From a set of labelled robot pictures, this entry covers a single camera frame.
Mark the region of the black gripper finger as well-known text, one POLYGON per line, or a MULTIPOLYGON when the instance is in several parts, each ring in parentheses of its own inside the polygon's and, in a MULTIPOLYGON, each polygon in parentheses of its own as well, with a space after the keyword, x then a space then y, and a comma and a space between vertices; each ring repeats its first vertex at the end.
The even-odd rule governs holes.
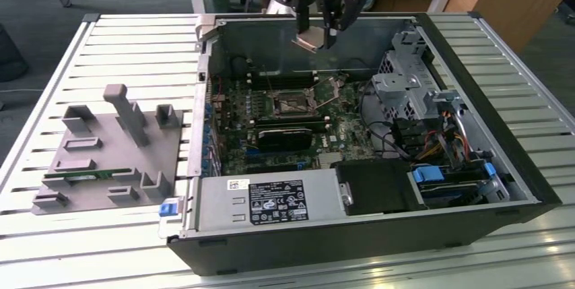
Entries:
POLYGON ((354 22, 365 3, 366 0, 320 0, 324 49, 333 46, 337 33, 345 31, 354 22))
POLYGON ((297 37, 301 38, 309 29, 309 5, 312 0, 294 0, 297 37))

